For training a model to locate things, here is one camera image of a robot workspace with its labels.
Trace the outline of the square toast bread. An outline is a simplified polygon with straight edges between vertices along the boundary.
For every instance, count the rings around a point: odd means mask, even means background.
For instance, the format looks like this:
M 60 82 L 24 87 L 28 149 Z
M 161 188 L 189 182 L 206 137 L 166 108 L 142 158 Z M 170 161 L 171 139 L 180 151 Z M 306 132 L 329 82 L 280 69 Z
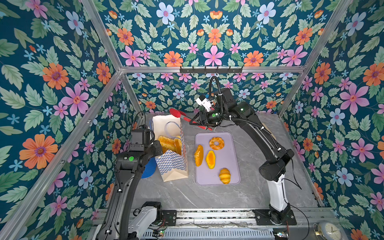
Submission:
M 175 143 L 173 139 L 164 136 L 159 136 L 158 141 L 162 146 L 163 154 L 165 154 L 167 151 L 172 151 L 176 153 Z

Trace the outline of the checkered paper bag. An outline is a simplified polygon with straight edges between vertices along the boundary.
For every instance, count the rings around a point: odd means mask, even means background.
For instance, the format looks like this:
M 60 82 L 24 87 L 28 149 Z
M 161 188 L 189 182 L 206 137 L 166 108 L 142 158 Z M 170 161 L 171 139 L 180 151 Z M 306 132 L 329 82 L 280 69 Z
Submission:
M 162 154 L 155 160 L 163 181 L 188 178 L 187 150 L 181 120 L 172 115 L 158 115 L 152 118 L 150 125 L 162 148 Z

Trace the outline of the ring donut bread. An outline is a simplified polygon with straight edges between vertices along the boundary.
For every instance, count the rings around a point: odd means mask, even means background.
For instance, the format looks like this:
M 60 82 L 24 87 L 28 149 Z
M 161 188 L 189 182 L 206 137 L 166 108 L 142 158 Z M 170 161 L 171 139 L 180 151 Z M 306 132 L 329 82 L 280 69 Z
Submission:
M 210 145 L 210 148 L 212 150 L 218 151 L 218 150 L 221 150 L 221 149 L 223 149 L 225 147 L 225 142 L 220 137 L 213 137 L 209 141 L 209 145 Z

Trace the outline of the red silicone tongs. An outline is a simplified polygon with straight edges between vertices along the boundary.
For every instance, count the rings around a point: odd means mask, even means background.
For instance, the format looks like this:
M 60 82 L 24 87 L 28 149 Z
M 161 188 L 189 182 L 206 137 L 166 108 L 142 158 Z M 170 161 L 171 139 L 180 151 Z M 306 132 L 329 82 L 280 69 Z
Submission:
M 206 126 L 202 126 L 201 124 L 199 124 L 196 121 L 193 121 L 191 118 L 187 117 L 187 115 L 184 112 L 181 112 L 181 111 L 173 109 L 173 108 L 171 108 L 169 110 L 169 112 L 175 118 L 179 118 L 179 119 L 182 119 L 184 121 L 187 121 L 192 126 L 197 126 L 197 127 L 201 128 L 201 129 L 212 131 L 211 128 L 206 127 Z

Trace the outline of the yellow oval bread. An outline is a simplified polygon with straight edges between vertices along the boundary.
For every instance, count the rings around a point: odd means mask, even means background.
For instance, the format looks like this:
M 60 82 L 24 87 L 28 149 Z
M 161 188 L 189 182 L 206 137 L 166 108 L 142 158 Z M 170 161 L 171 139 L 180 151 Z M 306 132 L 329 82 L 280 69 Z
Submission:
M 216 165 L 216 155 L 214 151 L 209 151 L 206 156 L 206 163 L 209 169 L 214 169 Z

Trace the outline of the oval orange bread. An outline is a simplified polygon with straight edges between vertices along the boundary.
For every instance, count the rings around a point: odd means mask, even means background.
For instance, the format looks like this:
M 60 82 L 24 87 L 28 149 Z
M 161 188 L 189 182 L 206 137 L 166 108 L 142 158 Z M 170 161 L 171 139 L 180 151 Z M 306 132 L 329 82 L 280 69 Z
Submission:
M 195 153 L 194 153 L 194 158 L 195 158 L 195 164 L 197 167 L 201 166 L 203 163 L 204 159 L 204 148 L 202 145 L 198 145 Z

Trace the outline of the small croissant bread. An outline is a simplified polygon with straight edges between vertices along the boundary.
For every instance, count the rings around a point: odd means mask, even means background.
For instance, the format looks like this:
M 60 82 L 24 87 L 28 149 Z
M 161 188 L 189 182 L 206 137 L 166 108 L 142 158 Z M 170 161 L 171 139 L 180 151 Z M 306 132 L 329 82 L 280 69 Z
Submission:
M 227 168 L 223 168 L 220 170 L 219 178 L 221 182 L 225 185 L 229 184 L 231 181 L 231 173 Z

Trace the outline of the ridged long bread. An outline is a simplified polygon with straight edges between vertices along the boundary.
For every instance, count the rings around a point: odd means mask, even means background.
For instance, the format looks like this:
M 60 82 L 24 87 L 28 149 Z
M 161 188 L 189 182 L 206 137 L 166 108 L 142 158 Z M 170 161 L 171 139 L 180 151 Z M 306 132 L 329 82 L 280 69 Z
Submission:
M 176 153 L 181 156 L 182 155 L 182 145 L 183 145 L 181 137 L 178 136 L 178 137 L 174 138 L 174 143 L 175 143 Z

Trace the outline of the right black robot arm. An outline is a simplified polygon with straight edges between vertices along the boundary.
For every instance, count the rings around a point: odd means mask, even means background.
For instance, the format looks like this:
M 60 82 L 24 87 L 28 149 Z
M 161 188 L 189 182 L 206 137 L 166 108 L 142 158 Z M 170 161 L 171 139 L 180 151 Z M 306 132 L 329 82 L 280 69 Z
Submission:
M 285 195 L 286 166 L 294 152 L 277 142 L 272 133 L 262 124 L 252 106 L 245 102 L 239 104 L 221 103 L 213 110 L 197 113 L 190 125 L 214 128 L 223 121 L 231 121 L 245 131 L 260 148 L 266 161 L 259 167 L 259 173 L 267 181 L 270 204 L 269 219 L 280 225 L 290 217 L 291 205 Z

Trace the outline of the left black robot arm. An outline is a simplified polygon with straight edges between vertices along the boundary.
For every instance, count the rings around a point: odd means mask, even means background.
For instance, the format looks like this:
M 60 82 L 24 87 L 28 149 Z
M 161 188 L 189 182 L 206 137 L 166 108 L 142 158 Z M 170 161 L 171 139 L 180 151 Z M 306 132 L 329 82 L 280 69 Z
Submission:
M 130 221 L 136 189 L 145 166 L 151 158 L 162 155 L 159 141 L 131 145 L 117 157 L 115 184 L 107 214 L 95 240 L 139 240 L 151 224 L 160 219 L 161 203 L 145 203 L 133 221 Z

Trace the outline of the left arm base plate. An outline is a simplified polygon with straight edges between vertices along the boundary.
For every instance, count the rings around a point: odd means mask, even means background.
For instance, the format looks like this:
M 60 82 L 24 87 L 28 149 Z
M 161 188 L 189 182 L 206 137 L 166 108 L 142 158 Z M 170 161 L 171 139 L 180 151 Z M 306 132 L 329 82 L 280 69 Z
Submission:
M 171 226 L 174 227 L 176 225 L 177 220 L 177 214 L 178 212 L 176 210 L 161 210 L 156 211 L 156 218 L 155 221 L 150 224 L 150 227 L 157 227 L 160 226 Z

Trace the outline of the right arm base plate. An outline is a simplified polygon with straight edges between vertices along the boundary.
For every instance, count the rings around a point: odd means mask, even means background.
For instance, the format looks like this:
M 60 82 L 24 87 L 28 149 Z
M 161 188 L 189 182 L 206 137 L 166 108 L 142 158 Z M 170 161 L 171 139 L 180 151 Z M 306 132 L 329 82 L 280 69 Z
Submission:
M 252 210 L 252 212 L 255 214 L 258 226 L 280 226 L 286 224 L 289 226 L 297 225 L 294 212 L 290 208 L 281 212 L 271 209 Z

